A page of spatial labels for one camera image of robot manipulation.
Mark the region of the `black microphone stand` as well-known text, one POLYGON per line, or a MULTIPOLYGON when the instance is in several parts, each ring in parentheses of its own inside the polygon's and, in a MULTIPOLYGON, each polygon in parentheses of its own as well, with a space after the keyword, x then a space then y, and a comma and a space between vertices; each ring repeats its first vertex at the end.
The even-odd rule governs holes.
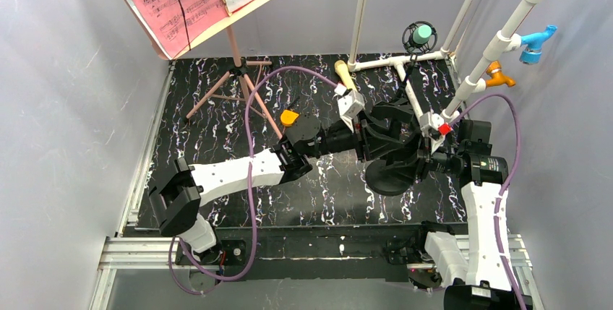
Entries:
POLYGON ((417 176, 419 150, 424 146, 418 119, 405 98, 376 103, 360 118, 367 186, 394 197, 411 187, 417 176))

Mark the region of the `cream yellow microphone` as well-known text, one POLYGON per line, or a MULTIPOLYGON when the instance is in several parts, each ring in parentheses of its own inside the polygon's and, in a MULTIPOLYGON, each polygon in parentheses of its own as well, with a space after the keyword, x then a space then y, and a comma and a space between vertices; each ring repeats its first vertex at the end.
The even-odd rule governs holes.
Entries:
POLYGON ((352 76, 350 75, 350 72, 348 70, 348 66, 347 63, 342 61, 342 60, 338 60, 334 63, 334 70, 335 73, 339 76, 340 81, 342 82, 342 84, 348 89, 348 90, 357 90, 355 82, 352 78, 352 76))

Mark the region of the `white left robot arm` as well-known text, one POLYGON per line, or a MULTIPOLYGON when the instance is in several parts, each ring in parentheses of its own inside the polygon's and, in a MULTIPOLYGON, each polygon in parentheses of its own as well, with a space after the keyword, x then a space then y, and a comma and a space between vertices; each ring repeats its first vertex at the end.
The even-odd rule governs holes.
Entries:
POLYGON ((416 125, 406 102, 380 102, 359 111, 346 125, 337 121, 325 128, 318 117, 298 115, 279 143, 261 152, 220 163, 189 164, 177 158, 166 177, 156 181, 148 198, 164 237, 180 237, 198 254, 213 248, 217 236, 200 214, 200 207, 225 195, 255 186, 276 186, 301 178, 312 170, 311 158, 354 150, 364 162, 382 162, 406 143, 400 138, 403 124, 416 125))

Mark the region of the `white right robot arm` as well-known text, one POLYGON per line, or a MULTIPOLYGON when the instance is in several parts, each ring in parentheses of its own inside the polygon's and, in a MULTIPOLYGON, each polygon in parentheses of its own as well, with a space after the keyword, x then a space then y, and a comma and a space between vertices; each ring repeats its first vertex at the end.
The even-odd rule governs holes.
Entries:
POLYGON ((505 205, 514 170, 492 155, 491 124, 463 119, 449 153, 430 153, 413 142, 415 152, 401 160, 375 160, 366 184, 378 194, 399 195, 430 172, 457 178, 466 205, 468 251, 462 252, 449 224, 424 221, 408 238, 387 241, 391 264, 432 263, 433 283, 444 292, 444 309, 533 309, 510 261, 505 205))

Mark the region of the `small black tripod stand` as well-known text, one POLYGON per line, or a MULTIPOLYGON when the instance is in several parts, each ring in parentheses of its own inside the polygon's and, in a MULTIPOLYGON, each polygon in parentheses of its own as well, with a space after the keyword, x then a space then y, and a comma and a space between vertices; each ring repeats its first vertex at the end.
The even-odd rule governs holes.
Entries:
POLYGON ((417 62, 417 58, 417 54, 411 54, 410 56, 408 56, 407 62, 397 61, 393 64, 399 77, 398 89, 396 90, 396 98, 406 98, 407 101, 411 104, 411 107, 414 111, 416 110, 415 107, 419 106, 419 102, 416 98, 416 95, 409 80, 417 62))

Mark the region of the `orange tape measure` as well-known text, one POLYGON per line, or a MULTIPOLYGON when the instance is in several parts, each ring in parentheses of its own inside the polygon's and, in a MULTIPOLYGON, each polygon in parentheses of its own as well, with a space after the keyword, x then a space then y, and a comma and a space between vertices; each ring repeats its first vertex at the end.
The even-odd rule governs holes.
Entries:
POLYGON ((285 109, 280 115, 280 122, 284 127, 290 127, 294 125, 294 123, 299 117, 299 113, 285 109))

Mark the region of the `orange pipe fitting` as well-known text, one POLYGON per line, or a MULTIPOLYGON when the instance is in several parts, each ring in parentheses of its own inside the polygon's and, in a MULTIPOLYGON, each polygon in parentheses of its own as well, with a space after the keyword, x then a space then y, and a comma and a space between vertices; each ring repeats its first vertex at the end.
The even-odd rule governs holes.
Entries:
POLYGON ((486 74, 489 76, 489 79, 486 81, 486 87, 496 87, 500 85, 513 87, 516 85, 516 81, 513 78, 503 73, 502 65, 498 61, 493 61, 488 66, 486 74))

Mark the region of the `blue pipe fitting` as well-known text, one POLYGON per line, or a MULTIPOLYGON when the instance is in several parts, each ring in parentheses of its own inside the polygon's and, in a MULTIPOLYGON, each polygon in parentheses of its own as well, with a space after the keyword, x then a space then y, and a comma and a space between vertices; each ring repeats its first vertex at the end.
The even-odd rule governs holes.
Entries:
POLYGON ((544 43, 556 33, 557 29, 558 27, 556 25, 547 25, 542 32, 521 36, 520 39, 523 50, 519 57, 519 61, 526 65, 539 63, 544 43))

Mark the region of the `green microphone in shock mount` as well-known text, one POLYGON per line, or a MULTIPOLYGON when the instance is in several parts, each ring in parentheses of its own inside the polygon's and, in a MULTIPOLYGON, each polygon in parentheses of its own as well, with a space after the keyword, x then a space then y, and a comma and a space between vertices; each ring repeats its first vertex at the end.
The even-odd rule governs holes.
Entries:
POLYGON ((437 38, 437 31, 430 22, 417 21, 403 31, 401 42, 409 55, 423 55, 433 50, 437 38))

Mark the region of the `right robot arm base mount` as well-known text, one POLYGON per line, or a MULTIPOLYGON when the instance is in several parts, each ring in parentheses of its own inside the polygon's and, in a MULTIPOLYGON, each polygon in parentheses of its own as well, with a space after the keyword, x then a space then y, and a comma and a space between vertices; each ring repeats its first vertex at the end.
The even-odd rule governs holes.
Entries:
POLYGON ((389 264, 407 267, 408 279, 417 288, 435 289, 441 286, 442 277, 433 260, 419 250, 407 246, 388 246, 385 253, 389 264))

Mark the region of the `white PVC pipe frame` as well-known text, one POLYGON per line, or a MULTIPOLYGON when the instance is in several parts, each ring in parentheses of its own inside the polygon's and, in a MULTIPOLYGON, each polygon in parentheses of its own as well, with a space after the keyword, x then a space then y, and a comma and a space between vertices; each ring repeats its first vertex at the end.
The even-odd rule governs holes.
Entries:
POLYGON ((524 71, 527 85, 512 93, 522 122, 529 127, 553 124, 578 107, 577 84, 564 74, 570 60, 570 7, 577 0, 465 0, 450 34, 457 36, 457 73, 480 77, 494 60, 507 58, 521 31, 535 30, 547 20, 558 24, 559 36, 547 48, 544 64, 524 71))

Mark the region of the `aluminium rail frame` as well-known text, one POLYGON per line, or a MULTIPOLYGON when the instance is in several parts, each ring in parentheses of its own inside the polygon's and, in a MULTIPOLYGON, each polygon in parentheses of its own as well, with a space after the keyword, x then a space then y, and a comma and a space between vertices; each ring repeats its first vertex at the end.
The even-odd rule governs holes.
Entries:
MULTIPOLYGON (((339 98, 343 96, 347 90, 348 89, 342 83, 335 84, 335 93, 339 98)), ((415 110, 416 117, 419 121, 419 117, 423 113, 419 113, 418 106, 416 106, 415 109, 416 109, 415 110)), ((446 135, 444 143, 436 151, 445 152, 445 153, 452 152, 454 150, 454 145, 457 142, 457 135, 458 135, 460 121, 463 119, 467 119, 467 120, 471 120, 471 119, 467 118, 467 110, 455 111, 451 115, 447 115, 446 113, 442 113, 439 115, 443 117, 443 119, 452 127, 453 130, 449 134, 446 135)), ((424 145, 426 149, 429 151, 430 140, 424 137, 424 135, 422 136, 424 138, 424 145)), ((515 175, 517 166, 516 164, 508 164, 508 165, 510 168, 514 170, 514 174, 512 175, 510 179, 510 182, 511 182, 513 179, 513 176, 515 175)), ((248 195, 249 201, 254 200, 254 190, 257 187, 261 187, 261 186, 255 186, 251 189, 244 190, 248 195)), ((413 230, 413 233, 410 236, 412 236, 417 230, 418 230, 418 227, 416 227, 413 230)), ((216 232, 215 234, 217 236, 217 242, 222 241, 222 240, 229 240, 229 239, 222 238, 216 232)), ((178 236, 164 237, 160 234, 158 238, 154 238, 154 239, 141 239, 140 238, 140 239, 137 239, 135 242, 129 242, 126 247, 121 247, 121 242, 117 238, 111 239, 108 243, 106 243, 105 248, 113 253, 113 259, 111 259, 108 262, 105 262, 101 268, 101 274, 97 281, 95 294, 90 304, 91 308, 92 309, 104 309, 105 307, 107 307, 109 293, 112 289, 115 272, 118 269, 121 269, 123 266, 133 266, 133 267, 137 266, 138 261, 135 259, 135 257, 138 252, 153 251, 155 248, 155 245, 160 244, 162 246, 162 251, 163 251, 163 256, 164 256, 163 261, 160 262, 160 266, 167 267, 170 270, 173 270, 175 267, 177 267, 178 265, 171 261, 171 258, 174 257, 174 253, 176 252, 176 239, 177 238, 180 238, 180 237, 178 236)), ((468 233, 464 236, 457 236, 457 238, 459 241, 459 247, 462 250, 462 252, 467 252, 468 251, 468 233)), ((186 242, 182 238, 180 239, 181 239, 181 245, 185 249, 186 242)), ((273 248, 275 246, 280 248, 282 251, 280 258, 284 261, 289 261, 292 263, 297 263, 300 261, 302 262, 308 262, 308 261, 324 261, 324 262, 337 261, 339 262, 342 260, 353 260, 353 259, 356 261, 363 261, 366 259, 374 259, 376 257, 376 254, 372 252, 366 253, 366 252, 360 251, 354 256, 345 254, 341 251, 335 252, 329 246, 321 245, 321 244, 316 245, 315 251, 307 252, 307 251, 304 251, 302 248, 300 248, 297 244, 293 243, 289 237, 285 237, 282 241, 278 241, 275 243, 273 242, 271 237, 266 236, 266 235, 260 235, 259 229, 256 224, 252 224, 251 234, 248 238, 245 238, 244 240, 246 241, 246 245, 249 251, 249 259, 248 259, 247 264, 244 265, 243 267, 202 266, 202 265, 199 265, 192 258, 191 252, 187 252, 186 255, 189 257, 189 259, 192 262, 192 265, 190 265, 190 267, 198 269, 202 274, 207 275, 208 277, 211 277, 217 280, 219 283, 223 283, 223 282, 235 282, 237 280, 242 279, 243 276, 245 276, 251 270, 254 262, 258 259, 261 259, 264 261, 270 261, 272 259, 272 256, 268 253, 268 249, 273 248)), ((387 241, 389 240, 390 239, 381 240, 381 247, 378 252, 379 255, 384 256, 385 258, 386 258, 385 246, 386 246, 387 241)), ((524 294, 530 295, 533 298, 534 308, 535 308, 536 307, 536 296, 532 293, 525 292, 522 288, 521 290, 523 291, 524 294)))

